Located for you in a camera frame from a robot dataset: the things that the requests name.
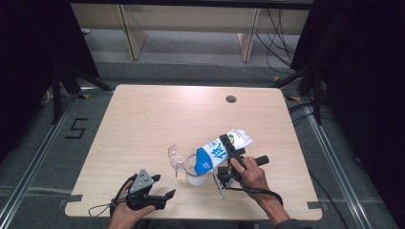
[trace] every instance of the black cable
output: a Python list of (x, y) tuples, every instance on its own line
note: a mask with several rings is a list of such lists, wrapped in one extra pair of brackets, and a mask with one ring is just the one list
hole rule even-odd
[(270, 66), (270, 63), (268, 63), (268, 51), (267, 51), (267, 55), (266, 55), (266, 62), (267, 62), (268, 67), (269, 67), (271, 70), (273, 70), (273, 71), (275, 71), (275, 72), (277, 72), (277, 73), (284, 73), (284, 74), (292, 75), (292, 73), (286, 73), (286, 72), (279, 71), (279, 70), (276, 70), (276, 69), (272, 68), (272, 67)]
[(287, 48), (288, 45), (286, 44), (286, 40), (284, 39), (283, 24), (281, 23), (281, 15), (282, 15), (282, 13), (283, 13), (283, 10), (282, 10), (282, 9), (278, 9), (278, 11), (279, 11), (279, 23), (280, 23), (281, 36), (280, 36), (280, 33), (278, 33), (278, 34), (279, 34), (280, 40), (282, 41), (282, 43), (283, 43), (283, 45), (284, 45), (284, 47), (285, 47), (286, 55), (287, 55), (287, 57), (288, 57), (289, 63), (291, 63), (291, 62), (292, 62), (292, 57), (291, 57), (291, 55), (290, 55), (290, 53), (289, 53), (289, 51), (288, 51), (288, 48)]
[(265, 48), (271, 52), (274, 56), (276, 56), (278, 59), (280, 59), (280, 61), (282, 61), (283, 63), (285, 63), (287, 66), (290, 66), (290, 63), (288, 63), (285, 59), (283, 59), (280, 55), (278, 55), (276, 52), (274, 52), (273, 50), (271, 50), (260, 38), (259, 34), (256, 33), (256, 37), (259, 39), (259, 41), (262, 43), (263, 46), (265, 46)]
[(302, 116), (296, 118), (295, 120), (292, 121), (292, 125), (294, 125), (294, 126), (295, 126), (295, 125), (298, 125), (298, 123), (300, 123), (302, 120), (304, 120), (306, 117), (308, 117), (308, 116), (310, 116), (310, 115), (313, 115), (313, 113), (304, 114), (304, 115), (302, 115)]
[(246, 193), (251, 193), (251, 194), (266, 194), (266, 195), (271, 195), (275, 198), (277, 198), (277, 200), (279, 200), (279, 202), (281, 203), (282, 206), (284, 206), (283, 203), (283, 199), (281, 198), (280, 195), (278, 195), (277, 193), (274, 193), (270, 190), (265, 190), (265, 189), (256, 189), (256, 188), (249, 188), (249, 187), (245, 187), (245, 188), (228, 188), (228, 190), (233, 190), (233, 191), (244, 191)]
[[(106, 204), (101, 204), (101, 205), (98, 205), (98, 206), (91, 207), (91, 208), (89, 209), (89, 211), (88, 211), (89, 216), (90, 216), (90, 217), (98, 217), (98, 216), (100, 216), (101, 214), (103, 214), (103, 212), (105, 212), (105, 210), (107, 210), (107, 209), (110, 207), (110, 205), (111, 205), (111, 203), (106, 203)], [(93, 209), (96, 209), (96, 208), (99, 208), (99, 207), (104, 207), (104, 206), (105, 206), (104, 210), (102, 210), (100, 213), (98, 213), (98, 214), (95, 215), (95, 216), (92, 215), (91, 212), (92, 212)]]
[(331, 205), (333, 206), (334, 210), (336, 210), (337, 215), (340, 217), (340, 219), (343, 222), (343, 225), (345, 226), (345, 228), (349, 228), (348, 224), (346, 223), (345, 219), (342, 216), (342, 213), (340, 212), (340, 210), (337, 208), (336, 204), (334, 203), (334, 201), (331, 199), (330, 195), (328, 194), (327, 190), (324, 188), (324, 186), (321, 184), (321, 182), (319, 182), (319, 180), (315, 177), (315, 175), (310, 171), (309, 171), (309, 175), (313, 178), (313, 180), (315, 180), (315, 182), (318, 184), (318, 186), (322, 189), (322, 191), (325, 193), (325, 195), (327, 196), (327, 198), (330, 200)]
[[(279, 37), (280, 41), (283, 43), (283, 45), (284, 45), (285, 48), (283, 49), (283, 48), (279, 47), (278, 45), (276, 45), (275, 43), (274, 43), (274, 45), (276, 45), (279, 49), (285, 51), (286, 54), (287, 54), (287, 56), (288, 56), (288, 59), (291, 61), (291, 58), (290, 58), (290, 51), (289, 51), (288, 49), (292, 50), (292, 54), (295, 53), (295, 50), (294, 50), (293, 48), (291, 48), (289, 45), (287, 45), (286, 40), (284, 39), (283, 25), (282, 25), (282, 22), (281, 22), (281, 14), (282, 14), (282, 11), (279, 10), (279, 21), (278, 21), (277, 26), (275, 25), (275, 23), (274, 23), (274, 21), (273, 21), (273, 18), (271, 17), (270, 11), (269, 11), (268, 9), (267, 9), (267, 14), (268, 14), (268, 17), (270, 18), (271, 24), (273, 25), (273, 28), (274, 28), (274, 30), (275, 30), (275, 34), (274, 34), (274, 35), (277, 35), (277, 36)], [(280, 29), (281, 29), (282, 35), (280, 35), (280, 33), (278, 32), (279, 27), (280, 27)]]
[(305, 106), (310, 106), (310, 105), (312, 105), (311, 102), (308, 102), (308, 103), (300, 103), (300, 104), (298, 104), (298, 105), (295, 105), (295, 106), (292, 106), (292, 107), (288, 108), (288, 112), (289, 112), (289, 114), (291, 115), (291, 114), (292, 114), (293, 112), (295, 112), (296, 110), (298, 110), (298, 109), (300, 109), (300, 108), (302, 108), (302, 107), (305, 107)]

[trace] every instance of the wooden table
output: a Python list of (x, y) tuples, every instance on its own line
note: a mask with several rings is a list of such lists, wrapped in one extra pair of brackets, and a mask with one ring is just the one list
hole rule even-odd
[[(226, 101), (229, 95), (235, 103)], [(151, 176), (161, 175), (151, 195), (176, 189), (165, 209), (149, 219), (267, 219), (247, 194), (224, 191), (222, 199), (213, 178), (194, 187), (184, 174), (176, 177), (169, 163), (169, 146), (198, 149), (231, 129), (245, 130), (253, 139), (245, 156), (269, 157), (262, 168), (292, 218), (322, 217), (320, 209), (307, 205), (318, 199), (280, 90), (140, 85), (117, 87), (72, 193), (83, 195), (82, 200), (68, 203), (66, 214), (88, 216), (89, 208), (108, 203), (128, 177), (144, 168)]]

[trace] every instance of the floor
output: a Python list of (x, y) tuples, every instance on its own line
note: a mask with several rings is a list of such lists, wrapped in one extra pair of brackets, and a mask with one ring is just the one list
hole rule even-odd
[[(260, 34), (260, 37), (269, 43), (269, 37), (266, 34)], [(294, 49), (299, 36), (284, 38), (285, 43)], [(132, 75), (137, 74), (136, 71), (123, 69), (114, 72), (110, 66), (116, 65), (122, 68), (169, 66), (174, 72), (180, 72), (183, 69), (180, 68), (181, 66), (189, 66), (187, 68), (192, 71), (199, 67), (209, 67), (209, 69), (227, 73), (235, 71), (235, 75), (242, 73), (245, 77), (258, 77), (271, 83), (275, 80), (275, 76), (293, 73), (286, 63), (273, 54), (267, 56), (266, 49), (257, 38), (253, 44), (250, 61), (243, 63), (236, 34), (149, 31), (141, 55), (135, 61), (129, 59), (122, 31), (91, 30), (85, 35), (85, 39), (101, 77), (108, 75), (110, 78), (106, 80), (112, 84), (127, 82), (131, 80)], [(283, 46), (280, 41), (277, 41), (277, 44)], [(278, 48), (273, 50), (288, 62), (285, 51)], [(272, 76), (263, 73), (269, 66), (275, 69)], [(152, 69), (142, 70), (143, 73), (153, 74)], [(93, 85), (86, 82), (80, 83), (84, 90), (93, 88)], [(286, 86), (283, 89), (284, 95), (296, 96), (295, 89), (298, 83), (299, 80), (296, 80)], [(71, 104), (71, 111), (59, 126), (54, 126), (49, 121), (53, 115), (52, 104), (45, 105), (38, 112), (26, 135), (22, 137), (20, 147), (1, 164), (0, 205), (9, 204), (11, 197), (15, 194), (14, 187), (20, 187), (21, 183), (31, 179), (28, 181), (26, 193), (12, 199), (19, 208), (10, 212), (9, 221), (2, 224), (2, 228), (102, 228), (108, 224), (108, 219), (71, 219), (67, 218), (63, 212), (64, 201), (75, 184), (75, 178), (80, 172), (79, 168), (86, 158), (103, 111), (111, 98), (111, 93), (89, 92), (92, 92), (91, 101), (64, 98), (65, 104)], [(287, 102), (290, 108), (300, 103)], [(353, 160), (355, 153), (334, 120), (332, 110), (328, 106), (323, 106), (322, 109), (323, 125), (321, 127), (314, 124), (313, 117), (309, 115), (311, 107), (302, 107), (299, 111), (291, 112), (291, 120), (293, 120), (303, 154), (309, 169), (314, 174), (312, 181), (324, 213), (319, 221), (302, 221), (303, 226), (345, 228), (344, 224), (346, 224), (346, 228), (397, 228), (383, 201), (373, 188), (367, 173), (361, 164)], [(72, 134), (70, 132), (71, 123), (74, 120), (72, 114), (86, 116), (93, 122), (92, 125), (86, 126), (88, 134), (80, 141), (67, 143), (65, 136)], [(42, 144), (45, 142), (44, 139), (48, 139), (49, 144)], [(46, 153), (39, 157), (41, 151)], [(35, 163), (37, 170), (27, 170)], [(43, 211), (42, 207), (52, 210)], [(205, 223), (207, 222), (199, 225), (191, 223), (183, 227), (215, 228)], [(268, 222), (259, 222), (258, 225), (260, 228), (270, 227)]]

